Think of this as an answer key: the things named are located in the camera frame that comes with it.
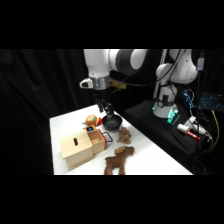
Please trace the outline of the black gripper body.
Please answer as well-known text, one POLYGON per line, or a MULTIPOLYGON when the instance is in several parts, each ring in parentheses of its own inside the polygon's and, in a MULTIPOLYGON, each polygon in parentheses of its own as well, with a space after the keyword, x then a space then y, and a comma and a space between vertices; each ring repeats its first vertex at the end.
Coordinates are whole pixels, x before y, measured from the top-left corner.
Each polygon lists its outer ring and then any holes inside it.
POLYGON ((104 107, 106 103, 109 101, 109 89, 95 90, 94 96, 95 96, 96 104, 98 106, 104 107))

